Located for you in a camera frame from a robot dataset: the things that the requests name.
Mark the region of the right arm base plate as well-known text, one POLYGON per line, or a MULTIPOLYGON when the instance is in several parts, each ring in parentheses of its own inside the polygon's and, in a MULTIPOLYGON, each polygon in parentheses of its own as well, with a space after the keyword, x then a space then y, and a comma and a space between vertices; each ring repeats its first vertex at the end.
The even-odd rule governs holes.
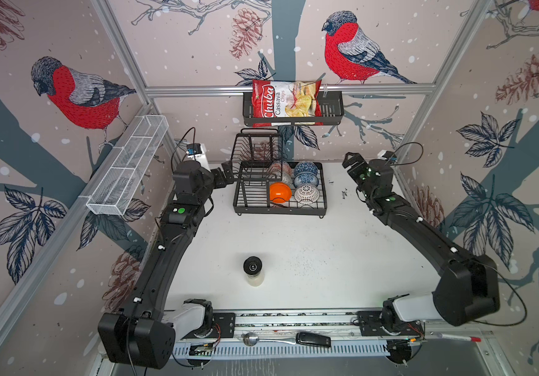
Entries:
POLYGON ((402 321, 395 313, 378 310, 358 311, 351 324, 360 329, 362 337, 425 335, 420 321, 402 321))

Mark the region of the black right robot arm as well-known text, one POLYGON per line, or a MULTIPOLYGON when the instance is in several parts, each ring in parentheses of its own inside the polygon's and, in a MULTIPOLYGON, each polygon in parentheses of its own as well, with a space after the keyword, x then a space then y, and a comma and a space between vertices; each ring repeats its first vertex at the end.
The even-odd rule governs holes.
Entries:
POLYGON ((363 194, 364 203, 382 224, 395 230, 434 267, 440 280, 424 295, 398 295, 383 302, 384 330, 398 334, 415 321, 438 321, 458 327, 500 309, 495 262, 476 256, 430 225, 409 201, 393 191, 393 169, 387 160, 365 161, 348 152, 343 168, 363 194))

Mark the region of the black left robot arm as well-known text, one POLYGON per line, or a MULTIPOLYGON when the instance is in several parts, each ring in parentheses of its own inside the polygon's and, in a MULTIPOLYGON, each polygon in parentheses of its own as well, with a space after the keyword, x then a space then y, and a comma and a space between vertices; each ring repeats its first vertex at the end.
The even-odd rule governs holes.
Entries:
POLYGON ((179 163, 173 174, 172 200, 161 213, 159 234, 128 299, 114 313, 105 313, 98 333, 112 363, 161 369, 175 343, 189 334, 212 331, 212 304, 188 299, 164 317, 169 288, 186 249, 208 211, 215 189, 234 182, 230 161, 208 170, 198 161, 179 163))

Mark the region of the blue floral bowl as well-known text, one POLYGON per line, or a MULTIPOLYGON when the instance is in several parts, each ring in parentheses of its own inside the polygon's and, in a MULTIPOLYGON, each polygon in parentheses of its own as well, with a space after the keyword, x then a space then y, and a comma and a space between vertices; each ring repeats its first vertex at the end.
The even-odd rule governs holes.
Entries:
POLYGON ((318 186, 319 180, 317 175, 312 172, 301 172, 293 180, 295 188, 299 188, 304 185, 318 186))

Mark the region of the red patterned bowl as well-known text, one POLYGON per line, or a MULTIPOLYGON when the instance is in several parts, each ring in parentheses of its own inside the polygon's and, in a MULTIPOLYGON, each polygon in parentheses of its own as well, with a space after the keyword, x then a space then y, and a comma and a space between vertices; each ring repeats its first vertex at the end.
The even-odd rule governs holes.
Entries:
POLYGON ((286 161, 275 161, 268 170, 269 175, 292 175, 292 167, 286 161))

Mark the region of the black wire dish rack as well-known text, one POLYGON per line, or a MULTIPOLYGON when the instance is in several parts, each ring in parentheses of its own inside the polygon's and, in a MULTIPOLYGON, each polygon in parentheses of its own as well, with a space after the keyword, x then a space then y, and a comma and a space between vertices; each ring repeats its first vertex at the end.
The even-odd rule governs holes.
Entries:
POLYGON ((327 194, 324 187, 324 166, 315 162, 319 171, 317 178, 321 196, 316 203, 301 205, 295 199, 293 169, 300 161, 288 161, 283 137, 275 128, 244 128, 235 137, 230 160, 236 181, 233 209, 243 214, 275 214, 317 216, 327 214, 327 194), (281 182, 281 175, 269 175, 269 167, 275 161, 286 161, 292 167, 292 197, 288 203, 275 204, 270 201, 270 185, 281 182))

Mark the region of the blue geometric patterned bowl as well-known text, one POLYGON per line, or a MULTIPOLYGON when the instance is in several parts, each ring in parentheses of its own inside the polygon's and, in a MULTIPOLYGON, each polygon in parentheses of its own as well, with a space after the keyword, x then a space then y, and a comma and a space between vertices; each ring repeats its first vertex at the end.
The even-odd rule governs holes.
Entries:
POLYGON ((293 175, 294 176, 298 176, 298 175, 301 175, 303 173, 310 173, 310 174, 313 174, 313 175, 317 175, 318 174, 318 167, 316 166, 316 164, 312 161, 300 161, 296 167, 294 167, 293 169, 293 175))

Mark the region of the green patterned bowl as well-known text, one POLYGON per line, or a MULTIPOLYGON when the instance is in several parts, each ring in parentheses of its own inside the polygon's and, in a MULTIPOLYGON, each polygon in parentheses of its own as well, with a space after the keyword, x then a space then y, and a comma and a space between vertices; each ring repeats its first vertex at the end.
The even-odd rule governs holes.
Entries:
POLYGON ((287 173, 282 174, 281 181, 287 185, 292 185, 292 178, 287 173))

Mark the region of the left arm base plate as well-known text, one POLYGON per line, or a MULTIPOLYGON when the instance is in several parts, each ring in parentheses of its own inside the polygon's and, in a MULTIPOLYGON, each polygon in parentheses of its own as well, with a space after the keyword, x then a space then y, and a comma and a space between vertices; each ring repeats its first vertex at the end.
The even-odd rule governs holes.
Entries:
POLYGON ((224 339, 233 338, 236 326, 235 313, 214 313, 213 323, 207 332, 197 334, 196 331, 189 333, 187 339, 224 339))

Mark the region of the white brown lattice bowl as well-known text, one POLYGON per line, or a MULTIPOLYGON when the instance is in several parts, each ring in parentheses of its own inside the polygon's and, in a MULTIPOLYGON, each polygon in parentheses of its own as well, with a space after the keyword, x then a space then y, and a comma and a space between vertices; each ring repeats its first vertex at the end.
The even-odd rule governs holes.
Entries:
POLYGON ((319 189, 310 183, 299 186, 295 191, 295 199, 301 205, 316 203, 321 196, 319 189))

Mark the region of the orange plastic bowl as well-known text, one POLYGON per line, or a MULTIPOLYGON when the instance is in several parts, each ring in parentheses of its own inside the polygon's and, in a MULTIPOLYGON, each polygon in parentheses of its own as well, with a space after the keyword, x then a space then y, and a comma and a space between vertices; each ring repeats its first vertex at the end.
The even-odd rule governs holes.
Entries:
POLYGON ((276 182, 269 186, 269 200, 275 204, 285 204, 290 201, 292 191, 286 183, 276 182))

